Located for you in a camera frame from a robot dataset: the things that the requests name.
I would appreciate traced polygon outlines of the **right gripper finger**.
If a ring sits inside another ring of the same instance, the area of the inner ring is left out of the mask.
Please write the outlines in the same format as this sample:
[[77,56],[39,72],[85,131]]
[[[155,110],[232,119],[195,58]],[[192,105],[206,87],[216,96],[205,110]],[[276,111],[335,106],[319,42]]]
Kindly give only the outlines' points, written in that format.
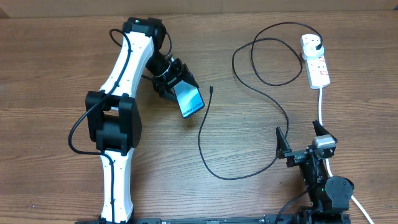
[[277,147],[276,147],[276,157],[285,157],[285,154],[292,152],[285,136],[282,133],[280,127],[276,128],[277,136]]
[[314,130],[315,130],[315,133],[316,133],[317,136],[324,136],[324,135],[328,135],[329,134],[336,143],[338,142],[337,138],[335,138],[334,135],[332,135],[330,132],[328,132],[323,127],[323,125],[320,124],[320,122],[318,120],[313,121],[312,124],[313,124]]

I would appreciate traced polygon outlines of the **white charger plug adapter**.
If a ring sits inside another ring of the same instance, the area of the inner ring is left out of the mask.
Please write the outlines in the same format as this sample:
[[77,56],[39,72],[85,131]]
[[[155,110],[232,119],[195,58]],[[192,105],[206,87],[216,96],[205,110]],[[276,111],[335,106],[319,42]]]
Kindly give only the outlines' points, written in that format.
[[319,49],[317,49],[318,45],[317,44],[305,44],[302,47],[302,57],[304,60],[315,60],[321,56],[323,56],[325,49],[324,46],[321,46]]

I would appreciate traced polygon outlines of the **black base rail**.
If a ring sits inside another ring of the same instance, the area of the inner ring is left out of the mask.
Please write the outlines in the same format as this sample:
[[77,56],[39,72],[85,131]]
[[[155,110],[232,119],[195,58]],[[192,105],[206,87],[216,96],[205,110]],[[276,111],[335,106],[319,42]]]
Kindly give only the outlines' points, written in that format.
[[[327,220],[326,217],[321,215],[313,214],[312,222],[307,222],[303,218],[299,218],[297,215],[281,215],[276,222],[277,215],[265,215],[263,217],[244,217],[244,218],[208,218],[208,219],[171,219],[161,220],[160,218],[142,218],[142,219],[130,219],[127,223],[132,224],[293,224],[293,223],[342,223],[349,224],[351,220],[349,215],[343,215],[341,218],[332,218]],[[111,223],[104,220],[92,220],[92,221],[81,221],[75,222],[79,224],[105,224]]]

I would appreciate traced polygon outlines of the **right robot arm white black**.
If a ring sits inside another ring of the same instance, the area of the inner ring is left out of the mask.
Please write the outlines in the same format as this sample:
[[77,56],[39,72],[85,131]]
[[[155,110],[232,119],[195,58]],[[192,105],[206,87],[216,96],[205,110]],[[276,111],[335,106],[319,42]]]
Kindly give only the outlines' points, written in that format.
[[350,223],[349,201],[353,196],[354,184],[346,177],[328,174],[324,161],[335,155],[338,142],[319,121],[313,121],[316,136],[311,145],[299,151],[291,150],[280,128],[276,128],[276,158],[286,159],[287,167],[298,166],[306,190],[281,208],[275,218],[279,223],[284,210],[307,194],[311,206],[300,207],[284,223]]

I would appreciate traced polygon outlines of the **white power strip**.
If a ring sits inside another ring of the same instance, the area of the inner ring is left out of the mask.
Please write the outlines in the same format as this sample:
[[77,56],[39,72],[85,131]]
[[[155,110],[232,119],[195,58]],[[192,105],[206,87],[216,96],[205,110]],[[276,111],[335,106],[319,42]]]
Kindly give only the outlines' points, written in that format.
[[[315,34],[305,34],[301,37],[300,43],[302,47],[309,43],[319,46],[320,38]],[[315,60],[304,60],[304,62],[311,89],[320,89],[330,84],[330,77],[324,54]]]

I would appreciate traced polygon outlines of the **blue Galaxy smartphone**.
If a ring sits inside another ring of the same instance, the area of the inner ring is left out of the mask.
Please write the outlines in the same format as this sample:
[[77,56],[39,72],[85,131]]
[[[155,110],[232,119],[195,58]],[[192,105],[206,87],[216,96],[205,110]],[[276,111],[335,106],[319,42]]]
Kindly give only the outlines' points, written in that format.
[[180,81],[174,86],[174,92],[184,119],[191,117],[205,106],[199,89],[193,85]]

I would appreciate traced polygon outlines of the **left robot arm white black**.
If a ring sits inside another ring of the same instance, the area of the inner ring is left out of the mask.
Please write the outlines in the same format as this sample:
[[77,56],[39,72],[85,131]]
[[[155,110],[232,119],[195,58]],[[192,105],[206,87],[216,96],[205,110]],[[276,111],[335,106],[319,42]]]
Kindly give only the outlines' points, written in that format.
[[89,135],[104,174],[104,204],[97,223],[133,221],[131,162],[142,133],[136,93],[143,71],[151,72],[154,90],[176,102],[183,118],[205,105],[187,65],[160,52],[167,35],[160,19],[130,17],[121,33],[121,51],[109,78],[85,98]]

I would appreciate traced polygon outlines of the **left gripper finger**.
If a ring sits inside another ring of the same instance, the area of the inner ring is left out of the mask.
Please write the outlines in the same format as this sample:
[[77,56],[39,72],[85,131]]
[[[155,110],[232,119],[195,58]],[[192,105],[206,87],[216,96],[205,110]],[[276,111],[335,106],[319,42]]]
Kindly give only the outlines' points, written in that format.
[[175,103],[177,102],[177,97],[176,97],[175,93],[170,88],[167,88],[164,86],[160,87],[159,88],[159,96],[163,99],[170,100]]
[[191,86],[194,86],[195,88],[198,88],[199,85],[196,82],[195,78],[193,77],[193,74],[188,69],[187,65],[185,63],[180,64],[180,68],[181,68],[181,71],[180,71],[180,74],[178,75],[178,80],[180,82],[185,82]]

